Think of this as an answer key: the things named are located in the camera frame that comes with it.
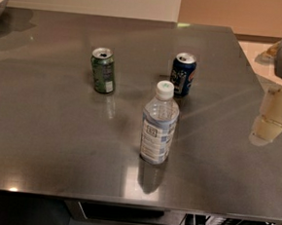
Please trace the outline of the blue pepsi can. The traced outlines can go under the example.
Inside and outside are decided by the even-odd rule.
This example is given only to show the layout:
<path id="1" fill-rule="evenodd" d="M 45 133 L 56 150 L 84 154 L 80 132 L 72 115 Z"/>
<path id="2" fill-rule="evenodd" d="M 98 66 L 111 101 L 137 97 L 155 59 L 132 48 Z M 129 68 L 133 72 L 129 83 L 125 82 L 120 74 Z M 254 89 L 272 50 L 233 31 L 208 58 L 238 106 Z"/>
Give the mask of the blue pepsi can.
<path id="1" fill-rule="evenodd" d="M 175 96 L 189 94 L 196 71 L 196 57 L 191 53 L 179 53 L 173 59 L 170 80 L 174 86 Z"/>

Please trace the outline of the clear blue plastic bottle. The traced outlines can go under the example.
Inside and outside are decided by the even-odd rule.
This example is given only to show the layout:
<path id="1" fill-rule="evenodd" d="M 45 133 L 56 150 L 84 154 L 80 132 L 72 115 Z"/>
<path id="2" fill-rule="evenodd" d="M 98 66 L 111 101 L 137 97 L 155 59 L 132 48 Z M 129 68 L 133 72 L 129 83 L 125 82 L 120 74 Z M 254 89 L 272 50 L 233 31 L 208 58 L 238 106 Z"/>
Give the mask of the clear blue plastic bottle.
<path id="1" fill-rule="evenodd" d="M 174 86 L 163 80 L 156 85 L 156 94 L 143 108 L 140 155 L 152 165 L 169 155 L 179 117 L 179 106 L 173 99 Z"/>

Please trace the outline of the green soda can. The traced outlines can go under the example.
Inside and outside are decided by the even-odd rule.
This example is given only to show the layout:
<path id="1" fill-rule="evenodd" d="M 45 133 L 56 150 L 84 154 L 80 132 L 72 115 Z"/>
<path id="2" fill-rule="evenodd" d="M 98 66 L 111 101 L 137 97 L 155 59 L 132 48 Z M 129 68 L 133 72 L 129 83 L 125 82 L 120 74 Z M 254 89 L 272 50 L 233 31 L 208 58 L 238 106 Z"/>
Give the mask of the green soda can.
<path id="1" fill-rule="evenodd" d="M 112 93 L 115 89 L 115 62 L 113 52 L 106 47 L 92 51 L 91 66 L 94 89 L 102 94 Z"/>

